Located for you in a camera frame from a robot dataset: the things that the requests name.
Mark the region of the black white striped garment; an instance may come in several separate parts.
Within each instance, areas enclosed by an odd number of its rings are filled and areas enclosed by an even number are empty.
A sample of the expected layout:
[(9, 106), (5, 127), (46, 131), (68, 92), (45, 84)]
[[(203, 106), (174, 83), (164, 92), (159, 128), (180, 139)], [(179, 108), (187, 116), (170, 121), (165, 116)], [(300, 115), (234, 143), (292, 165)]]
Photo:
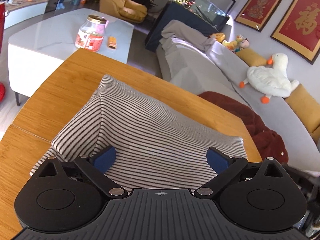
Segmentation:
[(44, 157), (73, 161), (107, 146), (116, 149), (116, 161), (106, 175), (127, 191), (197, 189), (216, 176), (207, 163), (210, 147), (246, 156), (240, 137), (204, 126), (109, 75)]

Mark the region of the dark red fleece garment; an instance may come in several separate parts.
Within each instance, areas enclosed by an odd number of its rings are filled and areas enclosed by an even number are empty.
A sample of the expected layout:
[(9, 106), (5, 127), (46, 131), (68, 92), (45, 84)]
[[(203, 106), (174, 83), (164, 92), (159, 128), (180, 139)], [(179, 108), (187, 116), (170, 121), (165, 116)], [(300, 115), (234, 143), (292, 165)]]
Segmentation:
[(239, 117), (246, 126), (262, 159), (274, 157), (281, 164), (288, 163), (289, 156), (282, 137), (269, 129), (261, 117), (248, 106), (216, 92), (203, 92), (199, 94), (199, 97)]

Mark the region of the white goose plush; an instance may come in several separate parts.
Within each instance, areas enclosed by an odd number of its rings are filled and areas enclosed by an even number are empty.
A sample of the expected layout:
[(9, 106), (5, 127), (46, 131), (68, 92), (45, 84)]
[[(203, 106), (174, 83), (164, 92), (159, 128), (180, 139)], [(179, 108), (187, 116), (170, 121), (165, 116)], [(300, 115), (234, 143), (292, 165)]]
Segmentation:
[(284, 53), (275, 53), (267, 61), (272, 68), (265, 66), (249, 67), (247, 77), (239, 83), (244, 88), (249, 83), (255, 90), (264, 96), (260, 98), (261, 103), (267, 104), (272, 96), (288, 98), (299, 86), (298, 80), (290, 81), (287, 77), (287, 66), (289, 58)]

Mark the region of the yellow cushion right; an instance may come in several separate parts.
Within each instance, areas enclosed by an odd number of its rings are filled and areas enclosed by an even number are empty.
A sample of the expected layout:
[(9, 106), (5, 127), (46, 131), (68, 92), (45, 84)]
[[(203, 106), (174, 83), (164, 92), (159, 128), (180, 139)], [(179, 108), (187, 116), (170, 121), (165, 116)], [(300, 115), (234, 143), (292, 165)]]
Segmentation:
[(302, 84), (285, 99), (296, 116), (305, 126), (314, 142), (319, 141), (320, 106)]

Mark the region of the yellow cushion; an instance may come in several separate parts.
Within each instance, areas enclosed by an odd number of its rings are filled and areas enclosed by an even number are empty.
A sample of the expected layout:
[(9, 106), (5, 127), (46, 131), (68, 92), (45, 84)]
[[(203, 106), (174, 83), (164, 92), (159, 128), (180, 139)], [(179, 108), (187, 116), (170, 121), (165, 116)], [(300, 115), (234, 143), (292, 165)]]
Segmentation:
[(302, 84), (285, 99), (296, 116), (305, 126), (314, 142), (319, 141), (320, 106)]
[(238, 52), (236, 55), (242, 59), (249, 67), (259, 67), (259, 66), (266, 66), (267, 59), (256, 53), (251, 48), (245, 48)]

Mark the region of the grey sofa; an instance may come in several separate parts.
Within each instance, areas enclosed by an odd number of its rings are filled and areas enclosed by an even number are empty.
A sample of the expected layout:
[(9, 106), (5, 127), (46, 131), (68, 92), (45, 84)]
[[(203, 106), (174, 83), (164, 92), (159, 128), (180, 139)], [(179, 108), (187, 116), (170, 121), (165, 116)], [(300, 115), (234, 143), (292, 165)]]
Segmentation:
[(266, 126), (283, 139), (289, 165), (319, 171), (319, 150), (298, 116), (284, 99), (272, 97), (268, 104), (252, 86), (240, 88), (248, 65), (216, 41), (206, 51), (175, 37), (161, 39), (157, 49), (163, 79), (193, 94), (217, 92), (250, 107)]

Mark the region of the orange snack packet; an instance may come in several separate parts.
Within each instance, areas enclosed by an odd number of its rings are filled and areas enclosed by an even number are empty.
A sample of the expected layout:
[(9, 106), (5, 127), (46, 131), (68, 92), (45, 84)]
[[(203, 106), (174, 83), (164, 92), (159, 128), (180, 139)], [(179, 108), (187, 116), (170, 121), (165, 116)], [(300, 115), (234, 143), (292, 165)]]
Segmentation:
[(107, 47), (115, 50), (117, 48), (117, 39), (113, 36), (109, 36), (107, 39)]

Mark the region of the small plush toys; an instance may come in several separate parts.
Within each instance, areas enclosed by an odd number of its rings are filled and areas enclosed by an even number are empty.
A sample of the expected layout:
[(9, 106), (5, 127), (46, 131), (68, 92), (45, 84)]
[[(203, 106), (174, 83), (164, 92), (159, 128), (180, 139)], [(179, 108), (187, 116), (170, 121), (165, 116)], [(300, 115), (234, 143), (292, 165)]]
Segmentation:
[(249, 48), (249, 40), (244, 38), (242, 35), (237, 35), (236, 39), (233, 41), (227, 41), (225, 39), (224, 33), (214, 33), (210, 35), (210, 38), (215, 38), (218, 42), (220, 42), (223, 46), (228, 48), (234, 53), (237, 53), (243, 49)]

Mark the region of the white coffee table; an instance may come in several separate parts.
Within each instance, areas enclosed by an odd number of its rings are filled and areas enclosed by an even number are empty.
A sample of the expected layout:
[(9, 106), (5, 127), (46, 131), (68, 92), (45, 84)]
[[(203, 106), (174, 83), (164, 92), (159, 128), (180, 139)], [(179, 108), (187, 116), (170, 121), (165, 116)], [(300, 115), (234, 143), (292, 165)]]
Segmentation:
[(105, 37), (115, 37), (117, 47), (108, 48), (107, 41), (98, 51), (127, 63), (134, 26), (124, 20), (91, 9), (78, 9), (53, 16), (13, 34), (8, 39), (8, 72), (10, 88), (15, 96), (31, 97), (44, 81), (76, 50), (80, 26), (88, 15), (107, 20)]

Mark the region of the glass jar with gold lid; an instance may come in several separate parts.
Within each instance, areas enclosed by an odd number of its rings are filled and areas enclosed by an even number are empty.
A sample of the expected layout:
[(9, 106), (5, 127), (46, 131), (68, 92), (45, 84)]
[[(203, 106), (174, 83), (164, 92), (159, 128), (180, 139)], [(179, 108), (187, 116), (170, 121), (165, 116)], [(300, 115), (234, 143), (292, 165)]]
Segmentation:
[(86, 22), (79, 28), (75, 40), (76, 48), (93, 52), (99, 51), (105, 36), (108, 20), (97, 15), (88, 15)]

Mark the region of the dark blue cabinet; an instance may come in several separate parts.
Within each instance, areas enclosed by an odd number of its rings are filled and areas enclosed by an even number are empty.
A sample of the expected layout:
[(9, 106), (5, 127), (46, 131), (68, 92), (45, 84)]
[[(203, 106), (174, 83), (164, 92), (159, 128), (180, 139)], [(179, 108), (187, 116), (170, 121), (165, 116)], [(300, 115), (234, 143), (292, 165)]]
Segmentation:
[(219, 10), (208, 11), (196, 4), (187, 9), (169, 2), (148, 33), (145, 48), (154, 52), (161, 39), (175, 37), (204, 51), (212, 44), (212, 35), (222, 31), (228, 20), (229, 16)]

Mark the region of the grey blanket on sofa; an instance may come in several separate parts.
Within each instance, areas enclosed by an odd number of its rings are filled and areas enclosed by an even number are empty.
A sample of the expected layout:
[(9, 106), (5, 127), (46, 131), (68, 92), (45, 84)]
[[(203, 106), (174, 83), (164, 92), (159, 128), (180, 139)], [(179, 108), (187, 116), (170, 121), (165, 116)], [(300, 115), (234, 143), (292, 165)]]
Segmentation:
[(162, 30), (161, 35), (163, 38), (176, 37), (180, 38), (195, 48), (206, 51), (217, 40), (204, 36), (201, 32), (193, 29), (183, 22), (178, 20), (171, 20)]

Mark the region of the red framed calligraphy picture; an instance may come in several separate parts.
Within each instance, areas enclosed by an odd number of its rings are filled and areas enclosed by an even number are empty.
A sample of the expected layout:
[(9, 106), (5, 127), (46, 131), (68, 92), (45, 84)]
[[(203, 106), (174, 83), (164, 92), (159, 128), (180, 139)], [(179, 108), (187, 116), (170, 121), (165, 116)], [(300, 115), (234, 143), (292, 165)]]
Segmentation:
[(319, 0), (293, 0), (271, 38), (314, 64), (319, 55)]

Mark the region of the glass fish tank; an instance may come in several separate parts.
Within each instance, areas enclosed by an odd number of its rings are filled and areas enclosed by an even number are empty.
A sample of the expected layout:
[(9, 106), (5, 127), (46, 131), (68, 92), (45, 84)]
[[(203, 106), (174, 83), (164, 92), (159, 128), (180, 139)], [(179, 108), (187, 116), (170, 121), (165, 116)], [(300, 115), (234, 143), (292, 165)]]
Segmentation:
[(229, 20), (235, 0), (172, 0), (192, 12), (216, 30), (221, 31)]

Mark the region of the red framed picture left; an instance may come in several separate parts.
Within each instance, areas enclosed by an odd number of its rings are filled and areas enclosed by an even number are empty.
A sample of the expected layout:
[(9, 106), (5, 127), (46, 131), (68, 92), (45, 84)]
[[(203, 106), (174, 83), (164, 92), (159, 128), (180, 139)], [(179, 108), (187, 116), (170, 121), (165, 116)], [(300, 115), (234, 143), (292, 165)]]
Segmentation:
[(237, 23), (262, 32), (282, 0), (248, 0), (235, 18)]

